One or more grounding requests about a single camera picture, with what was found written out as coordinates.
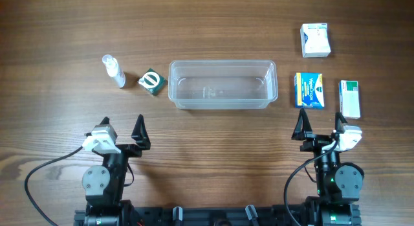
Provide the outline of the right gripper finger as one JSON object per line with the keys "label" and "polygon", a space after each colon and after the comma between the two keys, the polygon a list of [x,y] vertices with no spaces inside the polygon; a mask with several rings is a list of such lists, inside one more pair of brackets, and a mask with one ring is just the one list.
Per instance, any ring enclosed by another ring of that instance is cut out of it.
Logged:
{"label": "right gripper finger", "polygon": [[343,133],[345,131],[344,126],[347,125],[347,120],[343,117],[340,112],[335,113],[335,131],[337,133]]}
{"label": "right gripper finger", "polygon": [[312,138],[313,131],[307,113],[304,109],[300,109],[298,121],[294,128],[291,139],[297,141],[304,141]]}

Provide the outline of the white green medicine box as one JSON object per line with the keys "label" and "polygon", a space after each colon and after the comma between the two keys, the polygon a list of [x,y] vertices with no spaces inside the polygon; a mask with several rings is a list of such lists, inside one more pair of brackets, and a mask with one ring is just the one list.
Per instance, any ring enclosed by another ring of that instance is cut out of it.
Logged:
{"label": "white green medicine box", "polygon": [[340,113],[346,119],[360,118],[359,85],[356,80],[341,80],[339,83]]}

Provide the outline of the blue VapoDrops box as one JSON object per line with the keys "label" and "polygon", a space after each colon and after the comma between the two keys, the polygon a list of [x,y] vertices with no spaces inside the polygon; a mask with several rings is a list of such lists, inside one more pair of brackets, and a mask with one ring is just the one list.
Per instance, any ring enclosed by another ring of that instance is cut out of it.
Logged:
{"label": "blue VapoDrops box", "polygon": [[319,73],[296,73],[294,76],[296,108],[323,109],[323,75]]}

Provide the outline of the green Zam-Buk box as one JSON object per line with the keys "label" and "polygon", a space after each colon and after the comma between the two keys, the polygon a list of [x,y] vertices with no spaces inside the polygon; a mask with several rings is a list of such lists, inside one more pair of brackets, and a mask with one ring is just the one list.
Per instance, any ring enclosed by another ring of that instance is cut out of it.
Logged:
{"label": "green Zam-Buk box", "polygon": [[138,79],[138,84],[154,96],[159,94],[165,83],[166,79],[153,69],[148,69],[148,71]]}

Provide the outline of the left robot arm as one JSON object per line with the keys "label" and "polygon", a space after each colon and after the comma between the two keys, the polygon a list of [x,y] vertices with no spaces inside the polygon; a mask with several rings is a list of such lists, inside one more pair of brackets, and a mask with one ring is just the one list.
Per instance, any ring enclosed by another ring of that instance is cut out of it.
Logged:
{"label": "left robot arm", "polygon": [[84,211],[75,212],[75,225],[145,224],[131,201],[122,199],[126,173],[131,171],[129,158],[141,157],[151,147],[142,115],[136,120],[131,138],[132,144],[117,144],[117,134],[108,117],[86,134],[83,148],[103,157],[103,161],[90,167],[82,177],[87,206]]}

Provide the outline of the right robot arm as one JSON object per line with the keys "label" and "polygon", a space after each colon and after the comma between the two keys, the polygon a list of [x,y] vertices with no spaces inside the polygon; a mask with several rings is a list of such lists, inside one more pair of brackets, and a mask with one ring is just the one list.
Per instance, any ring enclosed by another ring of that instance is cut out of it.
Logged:
{"label": "right robot arm", "polygon": [[[330,135],[313,133],[304,109],[292,133],[292,140],[301,141],[302,152],[313,153],[313,158],[297,167],[285,183],[283,201],[293,225],[344,225],[362,224],[359,206],[360,191],[364,182],[364,171],[356,164],[340,161],[340,154],[353,149],[362,138],[362,130],[349,124],[344,116],[335,114],[335,127]],[[308,164],[316,172],[316,197],[309,196],[295,214],[289,208],[288,187],[293,177]]]}

